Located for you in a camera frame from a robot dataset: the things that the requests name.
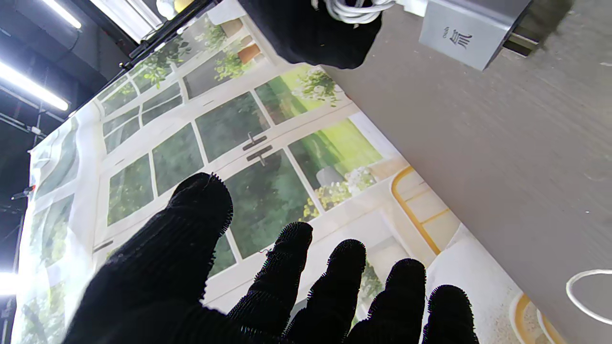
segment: black cloth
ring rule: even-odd
[[[199,173],[179,184],[168,206],[93,277],[63,343],[418,343],[425,268],[411,259],[395,264],[370,316],[349,334],[365,267],[365,247],[353,239],[336,247],[306,308],[287,326],[312,241],[307,223],[281,231],[248,293],[229,314],[203,307],[214,247],[232,214],[218,177]],[[462,290],[438,288],[429,311],[424,343],[477,343]]]
[[[357,68],[364,63],[383,25],[382,14],[371,23],[356,28],[335,20],[327,12],[323,0],[319,0],[318,10],[312,7],[310,0],[239,2],[277,54],[289,63]]]

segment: black glove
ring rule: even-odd
[[[341,242],[287,327],[312,227],[287,225],[253,285],[224,315],[202,307],[217,240],[230,224],[230,195],[216,176],[199,173],[176,188],[157,213],[100,268],[87,287],[64,343],[405,343],[418,344],[425,307],[425,268],[395,264],[370,315],[349,333],[365,247]],[[439,287],[430,298],[424,343],[478,340],[461,289]]]

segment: finger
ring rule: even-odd
[[[478,344],[467,295],[456,286],[437,287],[429,300],[423,344]]]
[[[139,290],[143,302],[164,297],[196,302],[204,293],[214,247],[232,214],[231,197],[221,179],[198,173],[179,184],[166,209],[103,269],[116,275],[122,288]]]
[[[425,267],[414,259],[400,260],[372,301],[368,318],[353,327],[346,342],[417,344],[424,309]]]
[[[270,335],[280,335],[296,303],[300,275],[306,265],[312,227],[304,222],[287,225],[255,276],[247,294],[228,316],[242,325]]]
[[[327,262],[327,271],[310,289],[306,308],[300,310],[286,337],[296,343],[340,343],[355,315],[365,246],[354,239],[341,242]]]

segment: door handle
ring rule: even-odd
[[[243,150],[243,151],[246,151],[246,150],[248,150],[248,149],[250,149],[250,148],[252,148],[252,147],[255,147],[257,144],[260,144],[260,143],[262,143],[263,141],[266,141],[266,140],[267,140],[267,136],[265,136],[265,135],[264,135],[264,136],[262,136],[262,137],[260,137],[260,138],[258,138],[258,139],[253,139],[253,135],[251,135],[251,132],[248,132],[248,133],[247,133],[247,135],[248,135],[249,140],[251,140],[251,142],[249,142],[249,143],[245,144],[245,145],[242,147],[242,150]]]
[[[251,161],[253,159],[259,158],[259,161],[261,162],[261,164],[263,166],[266,166],[266,161],[264,160],[263,156],[265,152],[269,152],[272,150],[272,145],[269,144],[266,147],[263,147],[262,149],[260,149],[259,151],[256,151],[255,153],[249,155],[247,157],[247,161]]]

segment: printed backdrop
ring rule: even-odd
[[[203,13],[180,32],[32,151],[15,343],[59,343],[96,269],[198,171],[217,173],[234,200],[210,307],[231,309],[263,250],[301,220],[315,232],[296,309],[332,249],[353,237],[368,250],[355,321],[394,262],[411,256],[431,266],[429,289],[451,280],[468,292],[481,342],[555,342],[545,317],[322,69],[283,62],[248,17],[214,25]],[[488,268],[454,278],[453,262]],[[471,284],[478,279],[492,282]]]

